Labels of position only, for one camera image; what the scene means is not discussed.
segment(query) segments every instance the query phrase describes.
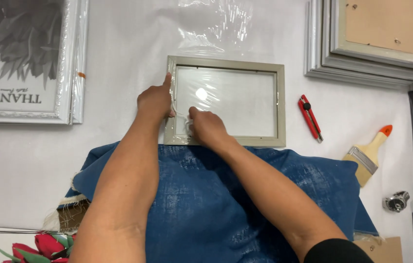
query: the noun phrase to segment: wristwatch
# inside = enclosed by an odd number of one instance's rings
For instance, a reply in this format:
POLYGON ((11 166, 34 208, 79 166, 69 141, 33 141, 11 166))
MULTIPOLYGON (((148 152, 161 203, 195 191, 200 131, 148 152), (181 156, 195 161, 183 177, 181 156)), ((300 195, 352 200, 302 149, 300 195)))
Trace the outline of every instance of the wristwatch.
POLYGON ((393 194, 393 196, 385 198, 382 204, 385 209, 399 213, 403 209, 406 208, 408 200, 409 200, 408 192, 399 191, 393 194))

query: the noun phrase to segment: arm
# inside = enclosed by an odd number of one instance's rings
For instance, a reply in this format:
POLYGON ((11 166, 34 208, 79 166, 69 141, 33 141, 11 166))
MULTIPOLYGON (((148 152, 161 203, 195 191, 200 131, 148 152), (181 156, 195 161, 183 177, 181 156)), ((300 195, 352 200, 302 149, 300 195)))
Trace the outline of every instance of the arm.
POLYGON ((159 182, 158 132, 173 116, 171 75, 137 100, 138 113, 104 167, 78 229, 71 263, 145 262, 148 211, 159 182))
POLYGON ((304 261, 317 243, 346 239, 338 226, 294 182, 227 134, 221 119, 207 111, 189 110, 192 136, 231 167, 258 210, 286 238, 304 261))

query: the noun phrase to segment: blue cloth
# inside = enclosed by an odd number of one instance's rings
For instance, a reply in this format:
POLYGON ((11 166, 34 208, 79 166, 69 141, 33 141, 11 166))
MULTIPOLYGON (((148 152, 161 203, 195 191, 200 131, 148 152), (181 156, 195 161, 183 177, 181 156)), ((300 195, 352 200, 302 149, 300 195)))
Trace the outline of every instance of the blue cloth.
MULTIPOLYGON (((117 143, 91 150, 75 189, 93 199, 117 143)), ((247 149, 295 182, 352 240, 355 225, 376 233, 359 199, 352 161, 304 157, 292 150, 247 149)), ((234 173, 201 146, 158 146, 160 180, 148 214, 148 263, 298 262, 280 232, 254 206, 234 173)))

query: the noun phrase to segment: red tulip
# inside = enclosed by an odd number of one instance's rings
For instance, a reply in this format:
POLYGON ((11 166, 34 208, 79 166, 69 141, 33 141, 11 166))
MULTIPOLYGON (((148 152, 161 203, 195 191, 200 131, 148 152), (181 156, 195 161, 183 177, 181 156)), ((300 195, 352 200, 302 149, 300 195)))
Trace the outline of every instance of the red tulip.
POLYGON ((52 259, 52 253, 61 252, 65 247, 49 234, 36 235, 34 238, 36 247, 41 255, 52 259))
MULTIPOLYGON (((30 248, 30 247, 26 246, 25 244, 14 243, 14 244, 11 245, 11 247, 21 249, 21 250, 26 251, 28 253, 39 254, 39 251, 37 251, 33 248, 30 248)), ((21 259, 21 263, 25 263, 23 255, 20 252, 18 252, 18 250, 13 249, 13 256, 21 259)))
POLYGON ((52 263, 67 263, 68 262, 68 258, 59 258, 56 260, 52 260, 52 263))

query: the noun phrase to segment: watch face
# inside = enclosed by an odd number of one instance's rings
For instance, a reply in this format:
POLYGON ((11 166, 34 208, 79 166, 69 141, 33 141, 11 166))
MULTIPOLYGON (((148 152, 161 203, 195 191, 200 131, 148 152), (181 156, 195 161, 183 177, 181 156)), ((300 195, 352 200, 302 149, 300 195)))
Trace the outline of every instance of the watch face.
POLYGON ((388 201, 388 206, 395 211, 401 211, 405 209, 405 202, 400 199, 393 199, 388 201))

